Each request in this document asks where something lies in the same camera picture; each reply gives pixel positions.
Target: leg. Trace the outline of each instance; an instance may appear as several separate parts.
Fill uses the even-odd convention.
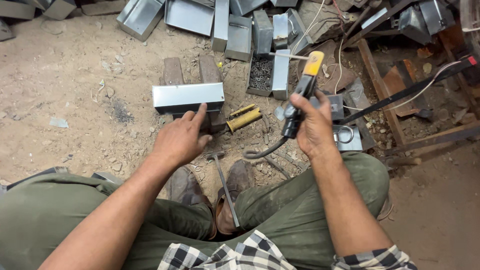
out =
[[[388,172],[367,154],[349,152],[342,157],[370,212],[377,216],[388,194]],[[321,269],[332,263],[335,252],[312,170],[276,185],[245,190],[235,210],[245,229],[264,233],[295,267]],[[226,244],[235,246],[249,235]]]
[[[14,187],[0,199],[1,264],[6,269],[37,269],[116,188],[103,180],[71,174],[42,175]],[[157,269],[171,243],[192,245],[210,255],[218,247],[216,243],[176,233],[205,237],[211,223],[212,214],[205,204],[188,207],[157,200],[123,268]]]

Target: shoe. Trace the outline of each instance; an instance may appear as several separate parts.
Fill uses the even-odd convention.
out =
[[[232,203],[237,201],[238,195],[254,186],[255,178],[253,176],[253,168],[250,162],[244,160],[237,160],[232,167],[230,167],[230,171],[228,173],[227,179],[227,189],[230,197],[232,199]],[[217,225],[217,218],[220,212],[222,211],[223,206],[229,207],[228,202],[225,198],[225,190],[221,187],[218,190],[218,197],[216,199],[215,205],[215,225]],[[221,234],[230,235],[231,233],[224,233],[218,230]]]
[[[192,206],[199,203],[205,203],[212,212],[212,233],[209,240],[216,236],[215,212],[212,203],[207,196],[203,195],[202,189],[198,184],[195,174],[187,166],[182,166],[176,170],[168,180],[168,199],[176,201],[183,205]]]

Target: dirt floor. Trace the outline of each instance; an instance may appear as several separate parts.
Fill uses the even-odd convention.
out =
[[[158,115],[151,94],[153,85],[164,84],[163,59],[167,57],[180,58],[186,83],[199,83],[198,55],[214,55],[227,67],[223,73],[224,113],[251,103],[267,113],[269,131],[259,120],[234,134],[216,135],[207,146],[207,152],[226,149],[225,158],[220,160],[224,174],[241,158],[244,148],[267,147],[265,133],[269,145],[280,138],[283,123],[272,112],[286,102],[245,94],[247,63],[226,63],[220,53],[210,51],[209,38],[167,27],[163,21],[142,43],[121,31],[115,18],[79,13],[64,21],[44,21],[41,16],[16,24],[13,31],[17,37],[0,43],[3,183],[16,182],[52,166],[68,166],[70,173],[83,176],[110,172],[127,179],[150,152],[157,131],[172,121],[171,116]],[[344,66],[362,79],[369,100],[374,102],[377,97],[358,51],[342,55]],[[290,91],[295,86],[296,64],[291,63]],[[422,74],[423,63],[417,65],[418,76],[426,77]],[[102,80],[105,87],[98,93]],[[455,89],[449,91],[446,85],[437,88],[446,92],[446,98],[427,97],[436,108],[448,105],[450,115],[464,108]],[[379,112],[369,116],[378,123],[372,128],[378,146],[368,153],[380,156],[392,146],[389,127]],[[65,119],[68,128],[49,125],[52,117]],[[437,117],[432,123],[409,117],[402,119],[402,126],[405,134],[415,139],[453,125],[451,120],[440,121]],[[421,269],[476,265],[474,254],[480,253],[475,241],[480,236],[475,228],[480,222],[479,151],[480,143],[470,141],[430,152],[412,151],[408,154],[422,157],[424,163],[391,173],[395,207],[381,224]],[[292,162],[277,157],[290,176],[308,166],[295,141],[288,141],[279,152],[292,157]],[[196,167],[204,193],[215,201],[221,187],[215,163],[201,155],[190,166]],[[283,176],[266,161],[254,161],[254,166],[256,185],[282,181]],[[166,197],[164,191],[160,197]]]

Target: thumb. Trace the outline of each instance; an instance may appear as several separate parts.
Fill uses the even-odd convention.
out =
[[[305,114],[315,114],[317,111],[310,101],[297,93],[290,96],[290,102],[297,109],[302,110]]]
[[[198,138],[198,148],[203,151],[208,142],[213,139],[211,135],[203,135]]]

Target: black and white checkered shirt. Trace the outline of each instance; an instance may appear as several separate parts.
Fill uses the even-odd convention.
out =
[[[253,232],[243,243],[238,243],[235,250],[225,244],[210,257],[198,249],[171,244],[158,266],[158,270],[296,270],[263,233]],[[337,258],[334,257],[332,270],[417,270],[407,254],[396,245],[365,252],[362,254]]]

